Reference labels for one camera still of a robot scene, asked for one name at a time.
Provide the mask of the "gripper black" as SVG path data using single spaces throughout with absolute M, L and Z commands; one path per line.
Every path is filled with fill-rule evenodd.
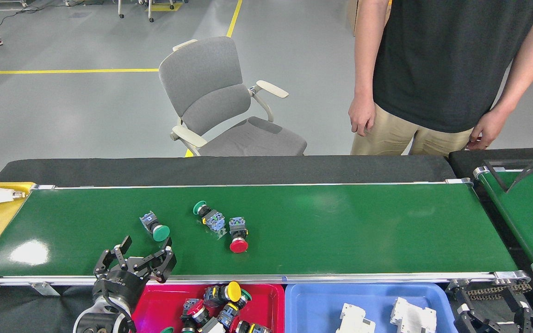
M 164 283 L 170 276 L 176 264 L 176 257 L 172 251 L 172 239 L 167 238 L 161 248 L 146 257 L 132 257 L 132 270 L 127 271 L 127 259 L 124 257 L 132 239 L 127 235 L 121 244 L 112 249 L 106 249 L 98 259 L 94 267 L 94 274 L 98 276 L 93 287 L 93 299 L 96 301 L 102 297 L 102 290 L 109 292 L 109 297 L 119 298 L 128 304 L 129 308 L 135 308 L 139 303 L 146 283 L 156 280 Z M 111 271 L 111 263 L 117 260 L 117 267 L 121 271 Z

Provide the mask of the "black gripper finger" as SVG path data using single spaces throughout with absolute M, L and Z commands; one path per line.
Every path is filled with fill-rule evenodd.
M 524 295 L 513 289 L 504 289 L 502 297 L 514 313 L 514 324 L 518 325 L 519 333 L 533 333 L 533 308 Z
M 466 299 L 454 296 L 453 299 L 460 306 L 454 321 L 454 325 L 460 333 L 491 332 L 489 320 L 479 305 L 481 301 L 484 301 L 483 296 L 470 296 Z

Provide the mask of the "person's left hand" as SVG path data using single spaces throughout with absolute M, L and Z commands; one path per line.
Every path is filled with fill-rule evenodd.
M 487 112 L 476 124 L 465 146 L 468 150 L 487 149 L 497 139 L 508 115 L 501 111 Z

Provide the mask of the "person's right hand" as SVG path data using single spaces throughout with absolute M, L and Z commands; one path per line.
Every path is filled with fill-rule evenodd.
M 373 128 L 376 118 L 376 104 L 372 96 L 357 96 L 353 98 L 348 110 L 351 131 L 361 137 L 366 137 Z

